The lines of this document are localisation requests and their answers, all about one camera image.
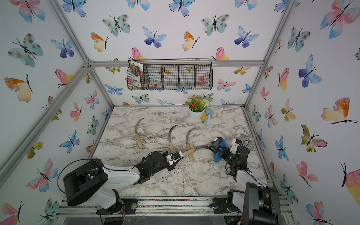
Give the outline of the blue grey rag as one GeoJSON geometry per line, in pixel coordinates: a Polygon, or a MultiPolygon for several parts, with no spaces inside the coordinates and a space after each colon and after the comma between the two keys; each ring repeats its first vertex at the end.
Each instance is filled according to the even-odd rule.
{"type": "Polygon", "coordinates": [[[215,163],[218,163],[222,160],[222,157],[221,157],[221,152],[224,151],[226,148],[227,148],[227,144],[226,144],[226,141],[223,140],[222,144],[224,145],[223,148],[221,149],[214,149],[216,151],[216,153],[213,155],[213,159],[214,159],[214,162],[215,163]]]}

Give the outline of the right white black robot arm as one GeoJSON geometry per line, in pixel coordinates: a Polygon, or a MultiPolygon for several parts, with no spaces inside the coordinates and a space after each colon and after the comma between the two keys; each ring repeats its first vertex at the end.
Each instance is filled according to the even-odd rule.
{"type": "Polygon", "coordinates": [[[231,189],[226,196],[226,210],[236,213],[238,225],[282,225],[279,192],[254,177],[248,168],[250,150],[240,139],[234,139],[229,148],[221,137],[209,147],[214,152],[214,161],[226,162],[226,174],[245,188],[231,189]]]}

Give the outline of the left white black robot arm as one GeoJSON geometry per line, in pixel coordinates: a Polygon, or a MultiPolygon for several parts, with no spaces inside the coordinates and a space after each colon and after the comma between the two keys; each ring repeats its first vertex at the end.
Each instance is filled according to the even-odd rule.
{"type": "Polygon", "coordinates": [[[63,178],[67,205],[83,203],[99,206],[98,215],[125,214],[126,204],[112,184],[143,184],[163,170],[172,171],[184,158],[182,152],[154,151],[130,167],[110,166],[96,158],[68,173],[63,178]]]}

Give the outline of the white pot with plant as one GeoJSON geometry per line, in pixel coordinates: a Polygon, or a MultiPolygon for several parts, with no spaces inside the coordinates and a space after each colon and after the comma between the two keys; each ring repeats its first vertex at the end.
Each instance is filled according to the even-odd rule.
{"type": "Polygon", "coordinates": [[[189,97],[186,105],[188,107],[190,118],[193,121],[200,122],[209,107],[209,104],[208,98],[200,98],[197,95],[189,97]]]}

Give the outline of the seed packet in basket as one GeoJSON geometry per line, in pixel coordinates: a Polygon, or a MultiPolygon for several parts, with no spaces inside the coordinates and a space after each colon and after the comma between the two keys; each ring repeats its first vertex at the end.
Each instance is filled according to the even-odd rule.
{"type": "Polygon", "coordinates": [[[135,61],[130,61],[130,77],[134,87],[141,87],[141,81],[143,80],[143,64],[135,61]]]}

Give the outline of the aluminium front rail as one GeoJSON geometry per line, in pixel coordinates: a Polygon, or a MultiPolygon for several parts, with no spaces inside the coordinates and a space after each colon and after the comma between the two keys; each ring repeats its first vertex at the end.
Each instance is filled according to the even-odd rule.
{"type": "MultiPolygon", "coordinates": [[[[226,196],[190,196],[190,197],[123,197],[125,216],[210,216],[241,215],[239,210],[230,211],[227,208],[226,196]]],[[[57,217],[94,217],[98,206],[81,205],[67,206],[66,200],[61,202],[56,213],[57,217]]],[[[284,196],[280,197],[281,215],[293,215],[290,205],[284,196]]]]}

